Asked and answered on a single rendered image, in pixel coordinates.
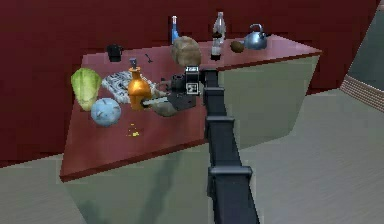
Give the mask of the black mug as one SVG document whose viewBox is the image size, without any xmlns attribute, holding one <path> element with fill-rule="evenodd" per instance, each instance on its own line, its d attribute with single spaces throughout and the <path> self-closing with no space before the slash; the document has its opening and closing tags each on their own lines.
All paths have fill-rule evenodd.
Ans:
<svg viewBox="0 0 384 224">
<path fill-rule="evenodd" d="M 124 48 L 118 44 L 111 44 L 106 47 L 110 62 L 120 62 Z"/>
</svg>

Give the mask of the brown bread loaf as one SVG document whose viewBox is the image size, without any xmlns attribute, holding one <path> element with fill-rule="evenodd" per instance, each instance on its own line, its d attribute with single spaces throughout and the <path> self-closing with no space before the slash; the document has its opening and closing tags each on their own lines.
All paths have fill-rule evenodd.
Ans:
<svg viewBox="0 0 384 224">
<path fill-rule="evenodd" d="M 174 40 L 171 55 L 175 63 L 182 67 L 199 66 L 202 60 L 199 44 L 188 36 L 181 36 Z"/>
</svg>

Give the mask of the clear glass bottle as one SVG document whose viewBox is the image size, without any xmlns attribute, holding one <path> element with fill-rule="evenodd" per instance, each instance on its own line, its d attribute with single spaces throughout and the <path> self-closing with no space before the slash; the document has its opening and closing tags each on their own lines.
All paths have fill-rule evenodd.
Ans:
<svg viewBox="0 0 384 224">
<path fill-rule="evenodd" d="M 217 19 L 213 26 L 213 32 L 214 33 L 220 33 L 221 37 L 219 38 L 220 42 L 223 43 L 225 39 L 225 33 L 226 33 L 226 24 L 224 21 L 224 13 L 219 12 L 217 15 Z"/>
</svg>

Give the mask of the orange pitcher with stopper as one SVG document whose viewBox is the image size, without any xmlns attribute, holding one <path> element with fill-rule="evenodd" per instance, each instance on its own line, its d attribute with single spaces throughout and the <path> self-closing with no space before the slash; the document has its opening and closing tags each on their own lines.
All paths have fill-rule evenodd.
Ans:
<svg viewBox="0 0 384 224">
<path fill-rule="evenodd" d="M 151 88 L 147 81 L 141 77 L 141 68 L 137 66 L 137 59 L 130 59 L 129 72 L 132 80 L 128 84 L 128 96 L 133 110 L 142 110 L 141 101 L 152 97 Z"/>
</svg>

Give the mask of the blue grey kettle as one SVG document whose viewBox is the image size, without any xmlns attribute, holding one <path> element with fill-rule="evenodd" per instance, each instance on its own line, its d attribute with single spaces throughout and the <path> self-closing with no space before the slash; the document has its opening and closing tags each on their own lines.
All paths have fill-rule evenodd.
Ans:
<svg viewBox="0 0 384 224">
<path fill-rule="evenodd" d="M 261 24 L 251 24 L 250 29 L 257 27 L 257 31 L 252 31 L 245 36 L 243 45 L 247 49 L 251 50 L 262 50 L 267 47 L 268 33 L 264 32 L 264 28 Z"/>
</svg>

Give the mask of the red topped kitchen counter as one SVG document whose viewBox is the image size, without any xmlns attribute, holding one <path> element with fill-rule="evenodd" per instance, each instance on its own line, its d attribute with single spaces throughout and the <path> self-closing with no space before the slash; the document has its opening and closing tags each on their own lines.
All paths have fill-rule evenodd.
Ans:
<svg viewBox="0 0 384 224">
<path fill-rule="evenodd" d="M 240 149 L 287 135 L 295 125 L 320 50 L 272 35 L 264 50 L 220 60 L 200 45 L 202 65 L 218 70 Z M 98 126 L 73 107 L 60 179 L 86 224 L 213 224 L 206 194 L 208 145 L 201 104 L 161 117 L 123 105 L 119 122 Z M 134 123 L 138 137 L 127 137 Z"/>
</svg>

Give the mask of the tan rounded lump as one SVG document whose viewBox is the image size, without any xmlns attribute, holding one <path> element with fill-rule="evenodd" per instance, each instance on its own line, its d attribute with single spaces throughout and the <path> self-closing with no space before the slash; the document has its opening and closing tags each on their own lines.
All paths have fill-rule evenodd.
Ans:
<svg viewBox="0 0 384 224">
<path fill-rule="evenodd" d="M 172 117 L 178 113 L 170 102 L 154 103 L 151 108 L 157 115 L 162 117 Z"/>
</svg>

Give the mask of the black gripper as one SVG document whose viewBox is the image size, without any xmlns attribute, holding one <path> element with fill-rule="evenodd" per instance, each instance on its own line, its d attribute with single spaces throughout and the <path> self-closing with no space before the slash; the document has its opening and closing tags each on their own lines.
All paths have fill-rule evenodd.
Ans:
<svg viewBox="0 0 384 224">
<path fill-rule="evenodd" d="M 154 99 L 143 99 L 144 108 L 151 105 L 169 101 L 176 111 L 183 111 L 196 106 L 196 97 L 188 95 L 186 89 L 186 78 L 184 74 L 175 74 L 170 80 L 161 80 L 155 85 L 158 92 L 168 92 L 167 97 Z"/>
</svg>

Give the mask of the dark pepper mill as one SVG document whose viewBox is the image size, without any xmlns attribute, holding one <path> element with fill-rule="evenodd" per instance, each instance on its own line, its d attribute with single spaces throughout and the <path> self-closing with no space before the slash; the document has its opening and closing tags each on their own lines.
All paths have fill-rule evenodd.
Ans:
<svg viewBox="0 0 384 224">
<path fill-rule="evenodd" d="M 221 57 L 221 43 L 220 39 L 222 34 L 219 32 L 215 32 L 213 35 L 213 43 L 211 48 L 211 59 L 214 61 L 218 61 Z"/>
</svg>

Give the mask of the green lettuce head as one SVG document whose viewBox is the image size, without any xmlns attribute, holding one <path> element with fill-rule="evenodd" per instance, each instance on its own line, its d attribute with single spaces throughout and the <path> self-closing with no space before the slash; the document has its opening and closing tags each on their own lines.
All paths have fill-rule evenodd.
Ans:
<svg viewBox="0 0 384 224">
<path fill-rule="evenodd" d="M 90 111 L 96 102 L 102 78 L 92 69 L 80 68 L 71 76 L 75 99 L 84 111 Z"/>
</svg>

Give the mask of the blue bottle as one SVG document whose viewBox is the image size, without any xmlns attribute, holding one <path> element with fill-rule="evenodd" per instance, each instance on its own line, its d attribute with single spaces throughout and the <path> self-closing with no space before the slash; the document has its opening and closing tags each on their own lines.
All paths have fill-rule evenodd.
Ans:
<svg viewBox="0 0 384 224">
<path fill-rule="evenodd" d="M 171 27 L 171 44 L 179 37 L 178 29 L 177 29 L 177 16 L 172 16 L 172 27 Z"/>
</svg>

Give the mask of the pale blue ball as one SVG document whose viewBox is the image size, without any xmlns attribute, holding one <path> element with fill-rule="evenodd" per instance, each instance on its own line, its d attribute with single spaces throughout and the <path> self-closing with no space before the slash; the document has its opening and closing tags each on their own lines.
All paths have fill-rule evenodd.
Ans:
<svg viewBox="0 0 384 224">
<path fill-rule="evenodd" d="M 103 127 L 116 124 L 121 117 L 121 107 L 112 98 L 98 99 L 91 107 L 93 121 Z"/>
</svg>

